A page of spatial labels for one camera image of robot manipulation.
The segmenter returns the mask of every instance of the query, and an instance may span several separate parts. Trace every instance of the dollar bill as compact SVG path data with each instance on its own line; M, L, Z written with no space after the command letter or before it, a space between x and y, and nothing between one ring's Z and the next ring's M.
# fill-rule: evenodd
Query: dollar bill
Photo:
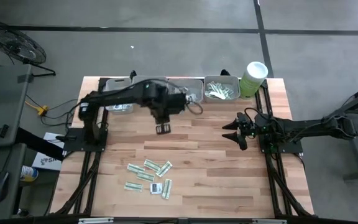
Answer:
M160 166L158 164L156 164L155 162L148 160L148 159L146 159L144 161L144 166L146 166L147 168L152 169L156 172L158 172L160 170Z
M161 167L161 169L156 173L157 176L162 177L166 172L168 172L169 169L171 169L172 164L167 161L164 166Z
M137 173L137 178L140 180L146 180L146 181L150 181L153 182L154 181L154 175L153 174L148 174L145 172L138 172Z
M134 164L128 164L127 169L132 172L135 172L135 173L144 172L144 170L145 170L144 168L134 165Z
M142 184L135 184L135 183L131 183L131 182L126 182L124 189L126 190L135 190L138 192L142 192L143 189L143 185Z
M171 193L171 187L172 187L172 180L166 179L161 195L163 198L165 199L169 198L169 195Z

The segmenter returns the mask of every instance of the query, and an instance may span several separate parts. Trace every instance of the yellow connector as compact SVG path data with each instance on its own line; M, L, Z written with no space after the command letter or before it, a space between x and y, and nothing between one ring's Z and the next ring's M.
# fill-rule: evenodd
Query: yellow connector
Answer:
M48 106L47 105L43 105L42 108L37 108L38 111L38 115L39 116L45 116L47 114L48 111Z

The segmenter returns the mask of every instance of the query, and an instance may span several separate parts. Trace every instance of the butcher block tabletop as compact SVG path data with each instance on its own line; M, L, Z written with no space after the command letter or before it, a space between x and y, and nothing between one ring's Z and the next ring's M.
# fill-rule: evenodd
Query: butcher block tabletop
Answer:
M84 77L79 99L97 90L100 77ZM267 80L273 113L291 119L284 81ZM262 104L264 96L261 91ZM221 129L234 121L237 112L256 108L255 98L235 103L202 103L204 113L189 111L172 115L170 134L156 135L155 121L148 108L134 106L134 112L108 116L109 136L102 153L91 215L94 217L198 217L273 218L272 199L265 157L257 138L247 138L248 149L221 135ZM251 118L255 113L247 111ZM75 115L73 127L82 127ZM299 158L282 155L288 188L304 208L313 213L305 172ZM78 185L84 152L74 152L63 161L50 212L56 212ZM136 178L128 163L142 166L146 159L173 167L155 182L172 180L169 199L150 194L150 182ZM124 190L125 182L143 184L142 192ZM85 189L85 207L88 188ZM284 212L281 190L280 207Z

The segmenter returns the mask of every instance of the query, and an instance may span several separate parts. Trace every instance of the fan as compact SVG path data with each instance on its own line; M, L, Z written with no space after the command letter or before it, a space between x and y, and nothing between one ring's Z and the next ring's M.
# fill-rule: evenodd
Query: fan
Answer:
M43 48L27 35L18 30L11 30L7 24L0 22L0 51L24 64L30 64L52 73L37 75L56 75L55 71L40 66L47 59Z

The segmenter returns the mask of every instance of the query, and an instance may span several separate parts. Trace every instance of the concrete floor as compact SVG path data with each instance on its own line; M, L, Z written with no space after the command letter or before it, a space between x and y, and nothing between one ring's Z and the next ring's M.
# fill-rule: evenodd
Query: concrete floor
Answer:
M266 29L358 30L358 1L260 0ZM12 25L181 27L256 29L252 0L0 0L0 21ZM246 65L263 61L258 34L135 32L26 32L47 53L56 77L37 78L28 94L57 105L77 97L85 75L205 76L223 68L241 76ZM294 119L317 119L358 91L358 36L267 35L274 75L284 78ZM9 65L0 53L0 65ZM69 109L60 108L55 114ZM48 128L25 108L21 125L43 136ZM357 171L349 144L332 138L302 140L306 176L315 213L358 221L358 182L342 176ZM33 152L28 153L31 164ZM42 215L57 173L45 171L46 184L28 188L22 200Z

